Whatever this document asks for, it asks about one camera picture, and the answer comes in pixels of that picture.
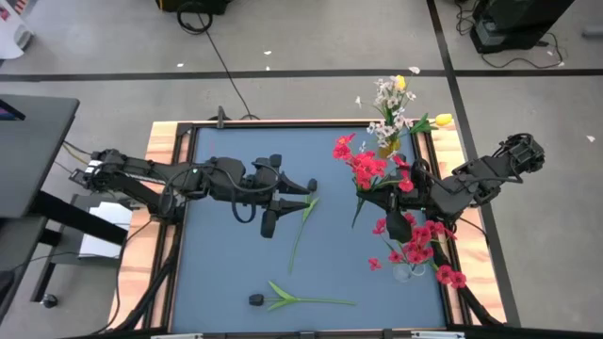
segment yellow flower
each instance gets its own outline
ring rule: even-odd
[[[406,89],[406,80],[404,80],[404,77],[402,75],[396,75],[396,80],[397,80],[396,87],[399,90]]]
[[[435,124],[438,126],[446,126],[451,121],[452,121],[452,114],[450,114],[450,113],[439,114],[437,117],[435,117]]]

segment concrete floor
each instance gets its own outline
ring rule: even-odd
[[[456,70],[488,69],[469,37],[459,37],[456,7],[436,0]],[[603,40],[584,40],[583,25],[600,22],[597,0],[577,1],[555,24],[569,58],[564,69],[603,69]],[[0,74],[220,72],[207,36],[189,36],[172,14],[143,0],[40,0],[26,18],[38,34],[20,59]],[[418,0],[236,0],[211,28],[233,71],[422,69],[443,70],[430,13]],[[270,56],[264,51],[270,50]],[[554,61],[547,49],[505,52],[495,61],[528,56]],[[524,69],[524,65],[511,68]],[[253,114],[263,118],[375,117],[353,102],[371,98],[377,77],[237,79]],[[603,77],[459,78],[478,152],[492,152],[509,134],[533,133],[546,164],[521,186],[506,185],[493,209],[519,315],[524,327],[603,331],[598,258],[603,230],[597,208],[603,165]],[[445,77],[413,80],[418,98],[410,117],[454,112]],[[81,101],[68,140],[86,150],[118,148],[143,156],[153,121],[202,120],[223,105],[231,117],[243,107],[228,80],[0,82],[0,92],[75,97]],[[586,136],[597,140],[589,142]],[[57,160],[78,163],[61,153]],[[68,200],[84,193],[57,167],[44,189]],[[40,246],[36,255],[48,249]],[[102,327],[115,270],[58,269],[49,291],[60,307],[28,302],[40,266],[28,269],[0,327],[0,337],[55,338]]]

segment white paper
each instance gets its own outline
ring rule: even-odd
[[[132,220],[132,211],[115,202],[101,202],[98,207],[92,207],[89,210],[90,214],[111,222],[126,231],[130,229],[130,221]],[[82,245],[80,246],[79,257],[87,257],[94,255],[102,255],[113,258],[120,255],[119,245],[112,244],[105,240],[101,240],[95,236],[84,234]]]

